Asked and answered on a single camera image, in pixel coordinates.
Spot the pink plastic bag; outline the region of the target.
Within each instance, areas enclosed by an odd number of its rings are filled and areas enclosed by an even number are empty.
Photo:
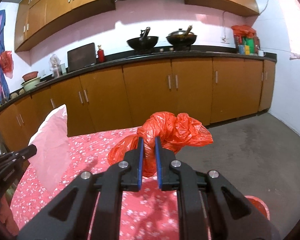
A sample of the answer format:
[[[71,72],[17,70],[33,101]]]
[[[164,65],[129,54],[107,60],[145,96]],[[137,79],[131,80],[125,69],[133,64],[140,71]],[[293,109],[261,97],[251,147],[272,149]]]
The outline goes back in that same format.
[[[36,177],[49,192],[53,192],[71,164],[66,105],[52,110],[29,144],[37,148],[30,158]]]

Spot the red plastic bag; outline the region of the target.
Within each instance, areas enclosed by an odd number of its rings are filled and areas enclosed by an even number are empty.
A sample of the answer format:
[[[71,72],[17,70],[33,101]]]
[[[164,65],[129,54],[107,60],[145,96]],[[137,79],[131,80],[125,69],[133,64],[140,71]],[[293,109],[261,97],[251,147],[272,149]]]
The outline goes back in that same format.
[[[156,137],[160,138],[163,148],[175,154],[184,146],[203,147],[213,143],[211,133],[187,113],[174,115],[157,112],[137,129],[135,135],[126,136],[110,150],[107,156],[109,165],[122,161],[126,152],[136,149],[139,137],[144,142],[142,175],[145,177],[151,177],[157,171],[154,153]]]
[[[12,79],[14,64],[13,64],[11,51],[4,51],[0,54],[0,66],[2,68],[4,75],[7,78]]]

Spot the red plastic trash basket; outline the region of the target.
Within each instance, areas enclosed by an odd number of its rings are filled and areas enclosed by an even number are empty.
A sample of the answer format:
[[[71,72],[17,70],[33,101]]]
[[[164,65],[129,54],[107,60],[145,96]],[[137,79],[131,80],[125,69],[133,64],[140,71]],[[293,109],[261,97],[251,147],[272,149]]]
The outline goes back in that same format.
[[[263,200],[258,197],[249,195],[246,195],[245,198],[247,198],[249,202],[251,202],[251,204],[253,204],[253,206],[256,207],[258,211],[260,211],[260,213],[262,213],[268,220],[270,220],[269,208]]]

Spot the red floral tablecloth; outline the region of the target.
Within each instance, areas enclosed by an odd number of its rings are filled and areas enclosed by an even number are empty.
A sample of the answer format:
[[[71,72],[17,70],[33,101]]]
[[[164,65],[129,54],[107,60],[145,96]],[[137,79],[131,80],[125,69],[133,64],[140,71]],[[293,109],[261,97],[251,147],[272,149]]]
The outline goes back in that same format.
[[[156,162],[159,188],[177,192],[181,239],[207,239],[201,194],[204,175],[178,161],[173,149],[210,143],[212,136],[202,125],[142,126],[136,149],[105,172],[79,174],[21,229],[17,239],[118,239],[122,194],[141,189],[146,159]]]

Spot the green basin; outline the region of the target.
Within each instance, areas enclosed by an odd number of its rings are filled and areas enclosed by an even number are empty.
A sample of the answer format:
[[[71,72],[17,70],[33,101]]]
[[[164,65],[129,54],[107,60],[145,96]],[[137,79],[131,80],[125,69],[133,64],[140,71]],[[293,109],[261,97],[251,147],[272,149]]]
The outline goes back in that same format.
[[[33,78],[29,81],[23,82],[21,85],[23,89],[28,92],[29,90],[32,90],[36,88],[36,85],[40,83],[40,77]]]

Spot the clear jar in bag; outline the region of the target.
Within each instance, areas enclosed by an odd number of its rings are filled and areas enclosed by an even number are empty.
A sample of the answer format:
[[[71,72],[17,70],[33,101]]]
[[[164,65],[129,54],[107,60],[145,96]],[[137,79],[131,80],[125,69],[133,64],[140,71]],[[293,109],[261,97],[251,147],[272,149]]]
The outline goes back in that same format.
[[[49,59],[50,69],[53,72],[53,77],[57,78],[62,75],[61,61],[56,54],[52,54]]]

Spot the hanging red plastic bag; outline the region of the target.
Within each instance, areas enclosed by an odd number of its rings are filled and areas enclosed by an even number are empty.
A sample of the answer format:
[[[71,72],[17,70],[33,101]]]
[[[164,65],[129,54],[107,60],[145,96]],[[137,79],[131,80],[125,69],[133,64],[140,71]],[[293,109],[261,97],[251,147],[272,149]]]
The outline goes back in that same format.
[[[0,54],[0,66],[2,68],[4,75],[7,78],[12,79],[14,64],[13,64],[11,51],[4,51]]]

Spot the red bottle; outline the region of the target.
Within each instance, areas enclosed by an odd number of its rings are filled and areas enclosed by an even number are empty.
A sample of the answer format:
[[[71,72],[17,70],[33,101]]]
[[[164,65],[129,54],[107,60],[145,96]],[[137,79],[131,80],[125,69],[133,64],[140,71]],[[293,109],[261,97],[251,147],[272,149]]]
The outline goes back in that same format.
[[[97,55],[98,55],[99,63],[104,63],[106,59],[105,59],[104,51],[101,48],[101,45],[98,45]]]

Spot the lower wooden cabinets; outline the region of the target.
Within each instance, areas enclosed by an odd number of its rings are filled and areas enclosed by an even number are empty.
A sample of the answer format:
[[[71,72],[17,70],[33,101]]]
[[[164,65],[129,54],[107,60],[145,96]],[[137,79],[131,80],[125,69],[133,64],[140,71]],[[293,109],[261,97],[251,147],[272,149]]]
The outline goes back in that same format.
[[[68,136],[142,125],[156,112],[187,113],[203,125],[269,109],[275,62],[239,57],[124,64],[55,82],[0,110],[0,142],[25,147],[55,108],[66,105]]]

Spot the upper wooden cabinets left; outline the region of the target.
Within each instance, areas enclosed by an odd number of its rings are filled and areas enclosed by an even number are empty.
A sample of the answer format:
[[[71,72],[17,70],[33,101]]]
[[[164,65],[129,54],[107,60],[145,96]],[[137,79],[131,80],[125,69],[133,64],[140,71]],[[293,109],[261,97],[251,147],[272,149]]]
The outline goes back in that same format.
[[[15,23],[14,51],[31,50],[78,21],[114,9],[114,0],[22,0]]]

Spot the black countertop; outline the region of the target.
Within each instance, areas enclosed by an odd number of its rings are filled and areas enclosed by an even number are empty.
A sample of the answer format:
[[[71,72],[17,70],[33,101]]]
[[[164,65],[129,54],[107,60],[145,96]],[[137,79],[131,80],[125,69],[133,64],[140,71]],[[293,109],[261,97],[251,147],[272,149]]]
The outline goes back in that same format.
[[[250,59],[264,61],[268,60],[271,62],[277,62],[277,54],[266,52],[265,56],[256,55],[242,55],[236,52],[235,48],[231,47],[220,47],[220,46],[192,46],[190,50],[170,50],[169,46],[162,47],[163,51],[159,47],[154,48],[153,53],[137,55],[134,51],[124,51],[120,53],[110,54],[106,56],[104,63],[91,64],[87,67],[79,70],[69,72],[61,77],[53,79],[51,75],[42,78],[44,83],[38,87],[21,94],[20,96],[8,100],[7,103],[0,106],[0,112],[10,107],[10,105],[16,103],[18,100],[25,96],[28,96],[36,91],[43,89],[47,86],[54,85],[55,83],[77,77],[79,75],[87,74],[97,70],[103,70],[107,68],[122,66],[124,64],[139,63],[153,60],[165,60],[165,59],[186,59],[186,58],[207,58],[207,57],[231,57],[240,59]]]

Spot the black wok left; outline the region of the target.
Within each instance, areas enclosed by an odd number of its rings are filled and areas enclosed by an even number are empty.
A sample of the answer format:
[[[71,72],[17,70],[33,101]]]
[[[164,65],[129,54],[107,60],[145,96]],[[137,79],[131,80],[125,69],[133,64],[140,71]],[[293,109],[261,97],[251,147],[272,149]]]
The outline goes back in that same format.
[[[158,42],[158,36],[149,36],[150,27],[141,30],[140,36],[127,40],[127,44],[135,51],[151,50]]]

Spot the white cup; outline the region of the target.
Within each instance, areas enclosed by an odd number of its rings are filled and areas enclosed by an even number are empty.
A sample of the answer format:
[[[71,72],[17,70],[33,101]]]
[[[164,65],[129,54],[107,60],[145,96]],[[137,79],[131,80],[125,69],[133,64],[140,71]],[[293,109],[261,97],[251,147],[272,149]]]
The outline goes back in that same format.
[[[259,50],[258,51],[258,56],[265,56],[265,52],[263,50]]]

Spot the green yellow containers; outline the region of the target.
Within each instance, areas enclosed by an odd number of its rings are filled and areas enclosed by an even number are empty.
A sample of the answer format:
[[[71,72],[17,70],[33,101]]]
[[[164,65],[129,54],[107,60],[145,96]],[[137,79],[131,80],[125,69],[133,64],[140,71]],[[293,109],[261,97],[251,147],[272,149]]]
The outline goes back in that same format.
[[[238,53],[241,55],[255,54],[255,44],[253,38],[239,37],[238,38]]]

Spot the red bag on counter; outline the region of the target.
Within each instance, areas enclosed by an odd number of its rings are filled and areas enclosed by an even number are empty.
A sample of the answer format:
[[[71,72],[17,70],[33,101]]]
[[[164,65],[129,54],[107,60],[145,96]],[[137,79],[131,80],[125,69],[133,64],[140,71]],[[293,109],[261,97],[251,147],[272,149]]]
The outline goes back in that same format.
[[[248,25],[233,25],[231,29],[237,46],[248,44],[248,41],[257,35],[256,30]]]

